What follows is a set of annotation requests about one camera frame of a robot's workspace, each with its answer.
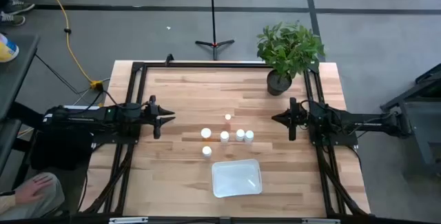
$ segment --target wooden table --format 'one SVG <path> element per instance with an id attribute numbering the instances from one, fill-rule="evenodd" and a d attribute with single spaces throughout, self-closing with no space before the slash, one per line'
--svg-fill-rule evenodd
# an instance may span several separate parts
<path id="1" fill-rule="evenodd" d="M 125 100 L 131 67 L 132 61 L 114 64 L 108 91 L 119 103 Z M 124 215 L 325 216 L 316 151 L 308 133 L 298 128 L 297 139 L 288 141 L 287 128 L 270 118 L 288 108 L 289 97 L 306 99 L 304 79 L 297 76 L 287 92 L 271 96 L 266 90 L 268 72 L 260 68 L 149 68 L 143 101 L 155 94 L 157 103 L 174 111 L 176 119 L 161 128 L 159 140 L 153 139 L 151 126 L 143 126 L 134 151 Z M 320 75 L 325 101 L 345 109 L 337 65 L 321 63 Z M 226 114 L 232 115 L 229 123 Z M 210 141 L 202 140 L 203 128 L 212 130 Z M 223 130 L 235 137 L 237 129 L 253 130 L 254 142 L 219 142 Z M 213 150 L 210 159 L 202 156 L 205 145 Z M 83 209 L 107 183 L 114 148 L 105 145 L 93 154 Z M 336 157 L 342 184 L 368 212 L 356 156 L 346 147 L 336 147 Z M 212 164 L 240 159 L 259 161 L 263 193 L 216 198 Z M 337 209 L 335 194 L 331 196 Z"/>

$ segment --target concrete floor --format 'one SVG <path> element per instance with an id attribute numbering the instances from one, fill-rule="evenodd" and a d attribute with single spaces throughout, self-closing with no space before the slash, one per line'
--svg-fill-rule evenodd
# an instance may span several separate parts
<path id="1" fill-rule="evenodd" d="M 54 0 L 26 0 L 51 4 Z M 202 6 L 209 0 L 62 0 L 70 4 L 129 6 Z M 439 0 L 315 0 L 317 8 L 441 9 Z M 217 6 L 305 8 L 307 0 L 216 0 Z M 209 12 L 69 11 L 72 49 L 94 79 L 110 76 L 117 59 L 210 60 L 211 52 L 194 45 L 211 41 Z M 58 10 L 34 10 L 8 33 L 41 35 L 39 55 L 79 90 L 86 80 L 65 48 L 64 19 Z M 218 12 L 218 40 L 236 43 L 220 53 L 222 60 L 258 60 L 256 35 L 265 25 L 300 20 L 310 27 L 308 13 Z M 348 111 L 378 113 L 379 105 L 412 86 L 413 80 L 440 62 L 439 15 L 319 14 L 318 24 L 327 61 L 338 63 Z M 78 98 L 35 60 L 18 100 L 45 111 Z M 91 101 L 94 96 L 86 97 Z M 438 179 L 405 179 L 408 142 L 384 134 L 360 139 L 363 176 L 371 211 L 378 216 L 440 222 Z M 19 156 L 12 155 L 9 168 Z M 7 185 L 2 175 L 0 185 Z"/>

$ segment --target sneaker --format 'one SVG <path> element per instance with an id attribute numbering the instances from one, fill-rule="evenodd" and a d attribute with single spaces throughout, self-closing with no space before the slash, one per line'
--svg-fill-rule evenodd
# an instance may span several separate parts
<path id="1" fill-rule="evenodd" d="M 26 18 L 21 15 L 6 14 L 5 12 L 0 12 L 0 24 L 7 26 L 20 26 L 23 25 Z"/>
<path id="2" fill-rule="evenodd" d="M 25 3 L 20 0 L 9 0 L 9 3 L 3 7 L 3 11 L 6 14 L 19 14 L 22 12 L 29 11 L 35 7 L 33 3 Z"/>

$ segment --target clear plastic container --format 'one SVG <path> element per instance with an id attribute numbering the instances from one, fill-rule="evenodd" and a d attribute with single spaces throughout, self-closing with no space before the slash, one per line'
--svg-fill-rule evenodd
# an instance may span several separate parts
<path id="1" fill-rule="evenodd" d="M 218 198 L 262 193 L 262 176 L 256 159 L 217 162 L 212 166 L 213 193 Z"/>

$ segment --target yellow cable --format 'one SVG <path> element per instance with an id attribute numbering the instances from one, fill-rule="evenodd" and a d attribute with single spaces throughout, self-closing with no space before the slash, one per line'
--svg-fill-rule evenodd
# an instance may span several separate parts
<path id="1" fill-rule="evenodd" d="M 63 5 L 61 4 L 60 0 L 57 0 L 57 3 L 60 5 L 61 11 L 62 11 L 63 14 L 64 14 L 64 18 L 65 18 L 65 20 L 66 20 L 66 29 L 67 29 L 67 30 L 70 30 L 68 14 L 66 14 L 66 11 L 64 10 L 64 7 L 63 7 Z M 96 85 L 97 85 L 97 84 L 101 84 L 101 85 L 102 85 L 103 82 L 102 82 L 102 81 L 93 81 L 93 80 L 91 80 L 90 77 L 84 72 L 83 68 L 81 67 L 80 63 L 78 62 L 78 59 L 76 59 L 75 54 L 73 53 L 72 49 L 70 48 L 69 35 L 70 35 L 70 33 L 69 33 L 69 32 L 66 32 L 66 45 L 68 46 L 69 53 L 70 53 L 70 55 L 72 56 L 72 58 L 74 59 L 76 65 L 78 66 L 78 68 L 80 69 L 80 71 L 83 73 L 83 75 L 86 77 L 86 79 L 90 82 L 90 87 L 91 87 L 92 89 L 96 89 Z"/>

